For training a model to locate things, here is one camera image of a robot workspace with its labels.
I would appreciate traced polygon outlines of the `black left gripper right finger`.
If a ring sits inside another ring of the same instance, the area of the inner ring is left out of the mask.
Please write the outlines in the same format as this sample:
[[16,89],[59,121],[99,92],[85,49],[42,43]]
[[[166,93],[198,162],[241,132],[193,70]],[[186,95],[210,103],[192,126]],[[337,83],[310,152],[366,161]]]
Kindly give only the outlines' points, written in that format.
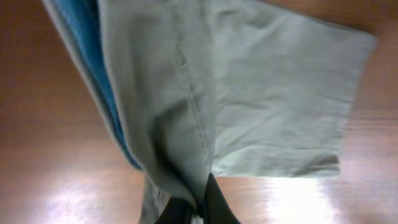
[[231,211],[213,174],[209,175],[206,184],[203,202],[203,223],[240,224]]

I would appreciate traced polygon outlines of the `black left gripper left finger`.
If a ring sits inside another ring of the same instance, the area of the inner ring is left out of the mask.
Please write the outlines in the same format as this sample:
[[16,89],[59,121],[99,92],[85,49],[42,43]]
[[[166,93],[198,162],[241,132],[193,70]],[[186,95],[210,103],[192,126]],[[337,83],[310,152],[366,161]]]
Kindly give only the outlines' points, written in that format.
[[155,224],[191,224],[192,208],[184,199],[171,197]]

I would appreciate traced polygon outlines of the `khaki shorts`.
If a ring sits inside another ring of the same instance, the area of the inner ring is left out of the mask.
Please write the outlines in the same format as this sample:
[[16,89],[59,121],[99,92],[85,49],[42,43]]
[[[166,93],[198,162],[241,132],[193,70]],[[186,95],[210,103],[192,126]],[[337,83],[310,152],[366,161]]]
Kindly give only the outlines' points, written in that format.
[[210,174],[339,174],[375,36],[261,1],[44,6],[111,137],[144,173],[141,223],[171,197],[203,223]]

